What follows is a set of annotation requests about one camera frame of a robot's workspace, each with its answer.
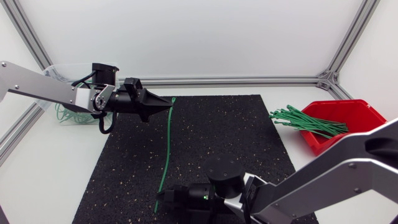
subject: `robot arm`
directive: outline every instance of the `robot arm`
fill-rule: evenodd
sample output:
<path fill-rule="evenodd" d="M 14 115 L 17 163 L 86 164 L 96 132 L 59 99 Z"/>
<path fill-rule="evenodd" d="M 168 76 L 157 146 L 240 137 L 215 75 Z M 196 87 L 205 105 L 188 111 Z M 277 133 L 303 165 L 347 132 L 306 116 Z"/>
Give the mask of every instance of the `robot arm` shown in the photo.
<path fill-rule="evenodd" d="M 137 113 L 144 122 L 149 116 L 172 106 L 169 100 L 159 97 L 142 87 L 137 78 L 127 78 L 124 85 L 115 89 L 117 67 L 93 63 L 93 72 L 82 80 L 69 85 L 43 76 L 10 62 L 1 62 L 0 101 L 9 91 L 25 96 L 62 104 L 65 108 L 81 113 L 91 113 L 100 120 L 102 133 L 109 133 L 116 113 Z M 92 78 L 93 84 L 85 83 Z M 114 121 L 109 130 L 103 129 L 103 117 L 113 112 Z"/>
<path fill-rule="evenodd" d="M 211 223 L 225 208 L 246 223 L 290 223 L 372 189 L 398 203 L 397 133 L 398 119 L 368 133 L 347 136 L 277 185 L 245 173 L 233 157 L 211 157 L 204 166 L 210 184 L 192 184 L 183 194 L 181 187 L 174 186 L 157 198 L 183 211 L 188 222 L 206 210 L 202 223 Z M 209 200 L 202 199 L 198 209 L 203 195 L 209 195 Z"/>

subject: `metal bracket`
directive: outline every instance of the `metal bracket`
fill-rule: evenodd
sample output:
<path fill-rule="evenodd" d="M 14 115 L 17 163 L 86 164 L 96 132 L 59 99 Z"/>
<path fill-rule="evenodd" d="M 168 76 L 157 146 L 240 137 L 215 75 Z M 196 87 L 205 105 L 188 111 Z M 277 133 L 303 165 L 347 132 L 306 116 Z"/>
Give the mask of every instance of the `metal bracket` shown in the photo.
<path fill-rule="evenodd" d="M 332 85 L 339 84 L 339 73 L 325 70 L 321 74 L 317 75 L 319 81 L 316 87 L 324 90 L 329 90 Z"/>

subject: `aluminum frame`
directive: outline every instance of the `aluminum frame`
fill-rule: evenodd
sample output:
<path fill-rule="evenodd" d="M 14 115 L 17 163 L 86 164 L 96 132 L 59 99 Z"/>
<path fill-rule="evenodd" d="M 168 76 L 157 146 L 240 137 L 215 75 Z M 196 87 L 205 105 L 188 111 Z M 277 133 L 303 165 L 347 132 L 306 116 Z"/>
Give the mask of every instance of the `aluminum frame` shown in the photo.
<path fill-rule="evenodd" d="M 355 44 L 368 24 L 380 0 L 363 0 L 343 41 L 328 68 L 313 77 L 245 77 L 245 78 L 141 78 L 148 88 L 199 88 L 199 87 L 241 87 L 241 86 L 316 86 L 328 91 L 337 100 L 353 97 L 340 85 L 340 70 L 349 57 Z M 18 0 L 0 0 L 10 20 L 17 29 L 22 40 L 30 50 L 33 58 L 44 70 L 52 65 L 43 45 L 30 24 Z M 43 110 L 33 104 L 16 121 L 0 141 L 0 154 L 8 155 L 17 146 L 25 133 L 30 129 Z M 7 156 L 0 157 L 0 166 Z"/>

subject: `bundle of green zip ties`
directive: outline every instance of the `bundle of green zip ties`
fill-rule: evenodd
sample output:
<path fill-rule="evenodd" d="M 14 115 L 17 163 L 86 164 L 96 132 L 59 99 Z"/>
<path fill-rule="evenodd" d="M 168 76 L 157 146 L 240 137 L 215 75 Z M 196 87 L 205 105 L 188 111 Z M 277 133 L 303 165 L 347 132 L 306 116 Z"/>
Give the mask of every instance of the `bundle of green zip ties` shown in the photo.
<path fill-rule="evenodd" d="M 299 111 L 293 106 L 287 105 L 286 107 L 288 110 L 280 109 L 275 112 L 271 112 L 269 117 L 275 119 L 284 119 L 290 122 L 274 121 L 275 124 L 291 126 L 294 127 L 295 130 L 310 131 L 328 139 L 338 134 L 348 132 L 348 128 L 345 123 L 313 118 Z"/>
<path fill-rule="evenodd" d="M 57 119 L 60 121 L 60 123 L 70 120 L 77 124 L 91 124 L 97 121 L 88 113 L 73 112 L 64 108 L 59 103 L 55 104 L 55 111 L 57 112 Z"/>

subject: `black cable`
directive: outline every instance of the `black cable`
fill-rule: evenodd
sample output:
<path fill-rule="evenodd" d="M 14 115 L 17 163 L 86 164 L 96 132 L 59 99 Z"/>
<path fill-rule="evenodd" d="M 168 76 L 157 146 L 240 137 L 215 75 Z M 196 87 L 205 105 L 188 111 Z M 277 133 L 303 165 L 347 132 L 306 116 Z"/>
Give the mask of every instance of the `black cable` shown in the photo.
<path fill-rule="evenodd" d="M 72 86 L 77 86 L 77 85 L 78 85 L 79 83 L 81 83 L 81 82 L 84 83 L 84 81 L 86 81 L 87 79 L 89 79 L 89 78 L 91 78 L 93 75 L 95 75 L 96 72 L 97 72 L 97 71 L 94 70 L 94 71 L 92 71 L 89 75 L 87 75 L 86 77 L 82 78 L 81 80 L 74 81 L 74 82 L 72 83 Z"/>
<path fill-rule="evenodd" d="M 91 87 L 90 87 L 90 85 L 89 85 L 89 84 L 87 84 L 87 82 L 84 82 L 84 81 L 82 81 L 82 83 L 83 83 L 84 85 L 86 85 L 86 86 L 87 86 L 87 88 L 89 88 L 89 89 L 91 88 Z"/>
<path fill-rule="evenodd" d="M 101 133 L 103 133 L 103 134 L 109 134 L 113 130 L 114 125 L 116 124 L 116 120 L 118 118 L 118 113 L 116 111 L 113 112 L 112 124 L 107 130 L 104 129 L 104 117 L 105 116 L 106 116 L 106 113 L 103 113 L 103 115 L 99 117 L 99 131 L 101 131 Z"/>

